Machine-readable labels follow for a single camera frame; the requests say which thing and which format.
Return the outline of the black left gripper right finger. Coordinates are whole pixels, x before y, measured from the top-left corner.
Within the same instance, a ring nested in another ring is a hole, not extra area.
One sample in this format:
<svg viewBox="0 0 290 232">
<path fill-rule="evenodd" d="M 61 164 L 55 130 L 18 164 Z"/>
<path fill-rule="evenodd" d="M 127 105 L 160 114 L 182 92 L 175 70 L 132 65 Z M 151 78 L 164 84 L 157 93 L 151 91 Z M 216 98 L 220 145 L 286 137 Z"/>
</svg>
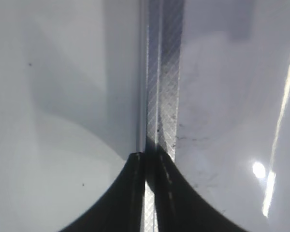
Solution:
<svg viewBox="0 0 290 232">
<path fill-rule="evenodd" d="M 155 204 L 160 232 L 238 232 L 206 202 L 163 150 L 155 155 Z"/>
</svg>

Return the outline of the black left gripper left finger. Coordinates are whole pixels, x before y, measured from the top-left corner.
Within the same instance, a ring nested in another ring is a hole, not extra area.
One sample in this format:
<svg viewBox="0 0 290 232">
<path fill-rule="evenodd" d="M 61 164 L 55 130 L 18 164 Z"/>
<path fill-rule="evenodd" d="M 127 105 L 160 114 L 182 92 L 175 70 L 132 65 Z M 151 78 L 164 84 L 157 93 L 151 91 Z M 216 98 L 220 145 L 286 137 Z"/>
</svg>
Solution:
<svg viewBox="0 0 290 232">
<path fill-rule="evenodd" d="M 138 232 L 145 191 L 145 155 L 131 153 L 110 188 L 63 232 Z"/>
</svg>

